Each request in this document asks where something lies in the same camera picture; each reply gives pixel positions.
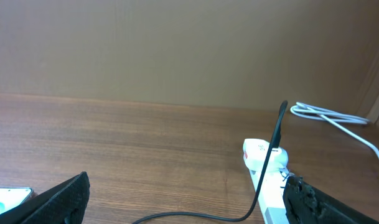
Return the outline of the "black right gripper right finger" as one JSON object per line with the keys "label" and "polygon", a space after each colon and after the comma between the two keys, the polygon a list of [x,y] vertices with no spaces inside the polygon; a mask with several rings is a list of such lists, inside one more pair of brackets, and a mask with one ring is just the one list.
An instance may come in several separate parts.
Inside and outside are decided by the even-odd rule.
{"label": "black right gripper right finger", "polygon": [[290,224],[379,224],[298,176],[287,179],[283,202]]}

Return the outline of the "smartphone with blue screen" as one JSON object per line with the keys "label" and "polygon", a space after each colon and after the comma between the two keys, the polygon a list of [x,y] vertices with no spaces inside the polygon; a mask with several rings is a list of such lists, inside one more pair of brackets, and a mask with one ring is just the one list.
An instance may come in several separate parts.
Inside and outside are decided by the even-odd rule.
{"label": "smartphone with blue screen", "polygon": [[0,187],[0,214],[7,212],[28,200],[33,193],[31,188]]}

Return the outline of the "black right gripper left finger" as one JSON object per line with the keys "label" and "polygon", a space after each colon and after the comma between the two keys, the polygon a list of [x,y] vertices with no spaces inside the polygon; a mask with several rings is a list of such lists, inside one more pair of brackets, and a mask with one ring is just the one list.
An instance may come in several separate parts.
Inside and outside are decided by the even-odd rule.
{"label": "black right gripper left finger", "polygon": [[85,171],[0,214],[0,224],[81,224],[90,197]]}

